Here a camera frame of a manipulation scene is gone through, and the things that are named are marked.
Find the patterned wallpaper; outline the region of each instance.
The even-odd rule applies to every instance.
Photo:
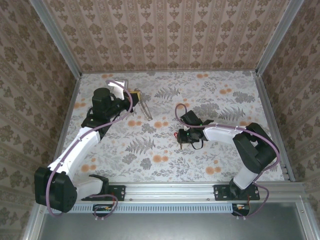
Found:
[[[0,239],[19,239],[75,79],[28,0],[0,1]]]
[[[320,224],[320,1],[305,0],[263,73],[297,181]]]
[[[254,69],[290,0],[44,0],[83,72]]]

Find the purple cable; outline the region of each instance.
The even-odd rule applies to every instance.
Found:
[[[71,151],[75,148],[75,146],[80,142],[80,140],[82,140],[85,136],[87,136],[89,133],[92,133],[93,131],[96,131],[96,130],[99,130],[101,128],[104,128],[104,127],[107,127],[109,125],[112,125],[112,124],[115,124],[121,120],[123,120],[126,116],[128,116],[130,114],[130,111],[131,109],[133,108],[133,99],[131,97],[131,94],[130,92],[125,89],[121,84],[113,81],[113,80],[107,80],[106,83],[113,83],[117,86],[119,86],[120,88],[122,88],[129,96],[129,99],[130,99],[130,107],[127,111],[127,113],[125,115],[123,115],[122,117],[118,118],[117,120],[115,121],[111,121],[111,122],[108,122],[106,124],[103,124],[103,125],[100,125],[100,126],[97,126],[93,129],[90,129],[89,131],[85,132],[84,134],[82,134],[79,139],[77,141],[74,142],[74,144],[68,149],[68,151],[65,153],[65,155],[61,158],[60,162],[56,165],[55,169],[52,171],[49,179],[48,179],[48,183],[46,184],[46,189],[45,189],[45,203],[46,203],[46,208],[49,212],[49,214],[53,217],[60,217],[63,213],[59,213],[58,215],[54,214],[51,210],[51,207],[50,207],[50,186],[51,186],[51,182],[52,182],[52,179],[54,178],[54,175],[55,173],[57,172],[58,168],[62,165],[62,163],[66,160],[67,156],[71,153]]]
[[[253,180],[253,184],[254,185],[256,185],[258,188],[262,188],[262,189],[266,190],[266,197],[265,197],[263,203],[261,204],[261,206],[254,213],[251,213],[250,215],[246,216],[246,218],[247,217],[251,217],[251,216],[255,215],[256,213],[258,213],[262,209],[262,207],[266,204],[266,202],[267,202],[267,200],[269,198],[269,190],[264,186],[258,185],[255,181],[257,181],[257,179],[262,175],[263,172],[275,167],[280,162],[280,153],[279,153],[277,147],[272,142],[270,142],[268,139],[266,139],[265,137],[261,136],[260,134],[257,134],[257,133],[255,133],[253,131],[250,131],[250,130],[247,130],[247,129],[243,128],[243,127],[237,127],[237,126],[234,127],[234,126],[228,126],[228,125],[223,125],[223,124],[219,124],[219,123],[214,123],[214,124],[209,124],[209,125],[201,125],[201,126],[193,126],[193,125],[186,124],[183,121],[181,121],[179,119],[179,117],[178,117],[177,110],[178,110],[179,106],[183,106],[184,110],[185,110],[185,113],[187,113],[186,105],[184,105],[183,103],[179,103],[177,106],[175,106],[175,110],[174,110],[175,118],[178,120],[179,123],[187,126],[188,128],[207,128],[207,127],[217,127],[217,126],[219,126],[221,128],[225,128],[225,129],[240,130],[240,131],[246,132],[248,134],[251,134],[253,136],[256,136],[257,138],[260,138],[261,140],[263,140],[267,144],[269,144],[270,147],[272,147],[272,149],[274,150],[274,152],[276,154],[276,161],[272,165],[270,165],[270,166],[266,167],[264,170],[262,170],[262,172],[260,172],[260,174],[258,176],[256,176],[256,178]],[[234,211],[234,212],[236,214],[244,217],[239,212],[237,212],[237,211]]]
[[[104,198],[104,197],[111,197],[113,199],[115,199],[115,206],[111,209],[111,211],[103,217],[103,219],[106,219],[108,217],[110,217],[112,215],[112,213],[116,210],[119,200],[116,196],[111,195],[111,194],[103,194],[103,195],[90,195],[89,198]],[[97,219],[102,219],[102,217],[97,216],[97,209],[101,208],[102,206],[98,206],[94,209],[93,215],[97,218]]]

